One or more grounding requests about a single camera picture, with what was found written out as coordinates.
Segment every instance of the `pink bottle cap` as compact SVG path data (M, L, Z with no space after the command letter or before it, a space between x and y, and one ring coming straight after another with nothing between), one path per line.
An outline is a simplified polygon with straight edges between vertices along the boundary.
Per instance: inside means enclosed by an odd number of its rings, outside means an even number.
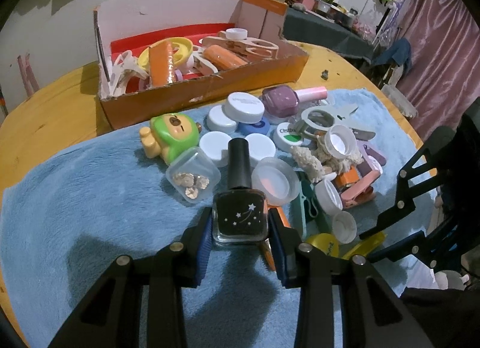
M326 99L328 96L327 88L325 87L313 87L295 91L300 103L312 102L313 100Z

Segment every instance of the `purple nail polish bottle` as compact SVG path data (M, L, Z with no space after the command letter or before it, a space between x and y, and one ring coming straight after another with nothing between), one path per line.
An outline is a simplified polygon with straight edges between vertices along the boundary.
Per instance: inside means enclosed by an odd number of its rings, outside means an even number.
M264 89L260 100L269 114L278 118L286 118L298 112L299 103L326 99L327 95L325 87L294 91L288 85L278 85Z

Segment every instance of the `blue cloth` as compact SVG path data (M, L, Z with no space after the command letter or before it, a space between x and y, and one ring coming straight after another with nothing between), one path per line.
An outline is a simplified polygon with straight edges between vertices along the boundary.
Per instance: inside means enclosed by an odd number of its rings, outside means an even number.
M336 90L329 95L335 105L359 105L354 117L375 127L372 143L388 157L383 175L374 184L375 201L351 210L362 233L374 226L380 211L393 205L396 175L416 149L372 93ZM201 107L186 112L202 121L207 111L208 107ZM47 347L116 256L155 254L179 239L202 207L212 203L211 199L196 206L186 202L165 178L166 166L145 157L138 137L144 125L65 149L5 190L0 216L1 270L32 348ZM287 154L277 154L294 165ZM226 189L226 168L221 172L218 191ZM386 245L428 224L433 198L423 195L415 202L417 210L386 231ZM397 263L384 260L375 267L399 295L414 263L409 256ZM294 344L299 289L282 288L256 247L214 249L201 286L184 289L183 303L191 348ZM340 346L340 314L335 314L335 345Z
M404 66L404 74L407 74L410 69L412 69L412 48L408 39L400 38L393 42L387 50L371 62L371 65L389 64L392 60L395 61L397 65Z

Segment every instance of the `yellow table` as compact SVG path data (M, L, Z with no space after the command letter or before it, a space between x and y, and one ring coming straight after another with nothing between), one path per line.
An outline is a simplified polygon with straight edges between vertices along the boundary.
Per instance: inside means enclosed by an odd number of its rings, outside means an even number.
M324 47L297 43L310 54L293 88L326 86L367 88L386 106L399 126L414 141L420 137L394 105L363 74L335 52ZM327 81L321 71L327 69ZM98 65L88 64L61 77L20 104L0 127L0 195L25 174L60 150L112 131L97 99ZM252 92L259 95L261 90ZM0 306L25 341L15 319L0 271Z

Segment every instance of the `yellow toy figure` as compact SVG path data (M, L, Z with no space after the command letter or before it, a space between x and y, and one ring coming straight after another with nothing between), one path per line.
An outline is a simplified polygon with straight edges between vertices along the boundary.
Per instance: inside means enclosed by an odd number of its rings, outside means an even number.
M170 165L182 152L198 145L202 126L184 114L164 114L140 129L140 141L148 158L161 156Z

